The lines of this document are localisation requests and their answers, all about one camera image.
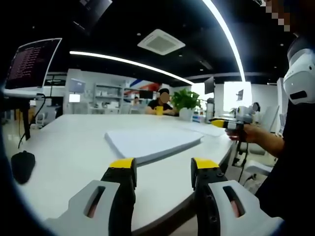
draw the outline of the person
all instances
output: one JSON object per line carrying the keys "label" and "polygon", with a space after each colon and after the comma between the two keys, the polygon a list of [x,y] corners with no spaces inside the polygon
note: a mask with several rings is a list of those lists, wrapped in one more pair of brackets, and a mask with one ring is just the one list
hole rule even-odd
{"label": "person", "polygon": [[167,103],[169,102],[169,90],[167,88],[162,88],[159,90],[159,97],[155,100],[149,102],[148,106],[146,107],[145,113],[150,115],[156,115],[155,107],[163,106],[163,114],[174,116],[176,115],[176,109],[173,109]]}
{"label": "person", "polygon": [[252,109],[253,109],[252,123],[253,124],[260,124],[261,123],[261,113],[260,113],[259,103],[254,102],[252,104]]}
{"label": "person", "polygon": [[138,97],[134,97],[132,105],[133,106],[139,105],[139,98]]}
{"label": "person", "polygon": [[[286,25],[290,24],[290,30],[298,36],[294,44],[300,44],[305,40],[310,45],[308,48],[314,50],[315,1],[286,1],[289,5],[280,4],[281,2],[284,3],[280,0],[268,0],[266,6],[272,9],[273,13],[278,13],[278,17],[284,19]],[[290,47],[288,56],[291,57],[292,53]],[[300,76],[302,81],[307,79],[303,78],[305,76],[303,73],[300,73]],[[314,86],[312,83],[306,87],[305,84],[300,85],[304,85],[305,90],[315,92],[315,88],[308,88]],[[271,217],[278,216],[284,220],[281,235],[295,234],[293,233],[295,227],[298,228],[299,235],[304,235],[307,234],[302,232],[305,226],[312,225],[307,210],[313,209],[310,192],[313,191],[311,186],[314,185],[312,172],[315,126],[307,121],[303,122],[302,116],[307,114],[306,120],[309,121],[315,117],[315,101],[294,105],[292,97],[289,95],[288,98],[283,138],[276,137],[255,125],[245,125],[244,131],[247,134],[246,142],[258,144],[278,158],[278,162],[256,193],[261,209]],[[239,140],[237,133],[227,131],[227,134],[230,139]]]}

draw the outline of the office floor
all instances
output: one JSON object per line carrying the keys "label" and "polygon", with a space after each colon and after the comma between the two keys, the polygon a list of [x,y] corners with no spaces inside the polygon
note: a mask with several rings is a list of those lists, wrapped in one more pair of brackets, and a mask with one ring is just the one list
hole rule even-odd
{"label": "office floor", "polygon": [[[18,153],[18,143],[20,140],[19,137],[19,123],[18,121],[9,121],[5,125],[2,126],[3,129],[3,137],[4,137],[4,147],[6,150],[6,155],[8,158],[11,158],[14,154]],[[31,129],[31,136],[36,135],[38,130]],[[20,123],[20,134],[23,135],[24,127],[23,122]],[[241,169],[237,167],[229,167],[226,171],[226,177],[228,179],[238,180]],[[248,173],[244,173],[244,176],[241,182],[245,181],[245,179],[249,176]],[[197,226],[197,218],[194,217],[181,227],[179,227],[175,232],[171,234],[171,236],[197,236],[198,226]]]}

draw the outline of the window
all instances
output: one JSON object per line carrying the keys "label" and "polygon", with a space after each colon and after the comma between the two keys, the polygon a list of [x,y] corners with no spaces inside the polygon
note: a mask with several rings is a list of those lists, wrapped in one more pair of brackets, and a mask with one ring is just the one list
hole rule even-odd
{"label": "window", "polygon": [[[237,101],[237,94],[244,90],[243,100]],[[250,106],[252,104],[252,85],[250,82],[225,82],[223,93],[223,110],[230,112],[232,108]]]}
{"label": "window", "polygon": [[191,91],[198,93],[200,96],[198,99],[201,99],[201,108],[205,111],[207,109],[207,100],[209,98],[214,98],[214,93],[205,94],[205,83],[197,83],[191,86]]}

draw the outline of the yellow cup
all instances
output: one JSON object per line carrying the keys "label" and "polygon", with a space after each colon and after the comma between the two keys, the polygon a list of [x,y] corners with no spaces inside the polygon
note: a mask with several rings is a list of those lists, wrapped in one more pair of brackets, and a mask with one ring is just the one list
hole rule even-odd
{"label": "yellow cup", "polygon": [[158,116],[162,116],[163,115],[163,107],[162,106],[156,106],[155,110],[157,111],[157,115]]}

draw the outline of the computer mouse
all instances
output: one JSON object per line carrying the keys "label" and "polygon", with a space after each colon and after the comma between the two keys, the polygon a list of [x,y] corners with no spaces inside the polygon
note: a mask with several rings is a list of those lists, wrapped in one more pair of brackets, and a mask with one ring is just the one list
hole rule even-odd
{"label": "computer mouse", "polygon": [[35,166],[35,156],[27,151],[19,152],[11,158],[11,168],[14,179],[19,184],[29,181]]}

